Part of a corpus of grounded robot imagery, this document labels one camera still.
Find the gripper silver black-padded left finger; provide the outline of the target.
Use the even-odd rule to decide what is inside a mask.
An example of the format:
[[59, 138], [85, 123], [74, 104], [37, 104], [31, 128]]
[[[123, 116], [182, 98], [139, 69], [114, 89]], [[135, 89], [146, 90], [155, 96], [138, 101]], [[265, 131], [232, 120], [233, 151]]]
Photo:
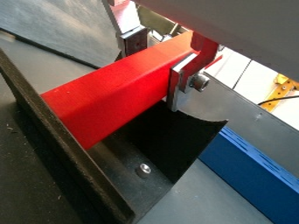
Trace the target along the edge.
[[142, 25], [137, 3], [131, 0], [102, 0], [117, 30], [122, 58], [147, 48], [147, 28]]

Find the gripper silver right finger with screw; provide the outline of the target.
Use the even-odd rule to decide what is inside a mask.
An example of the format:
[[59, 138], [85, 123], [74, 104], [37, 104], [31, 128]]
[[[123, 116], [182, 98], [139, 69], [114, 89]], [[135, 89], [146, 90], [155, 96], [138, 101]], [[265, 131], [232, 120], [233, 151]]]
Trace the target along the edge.
[[201, 70], [214, 61], [220, 44], [204, 37], [198, 32], [192, 35], [192, 52], [170, 69], [168, 90], [168, 107], [178, 110], [180, 94], [188, 93], [192, 88], [202, 92], [210, 84], [210, 78]]

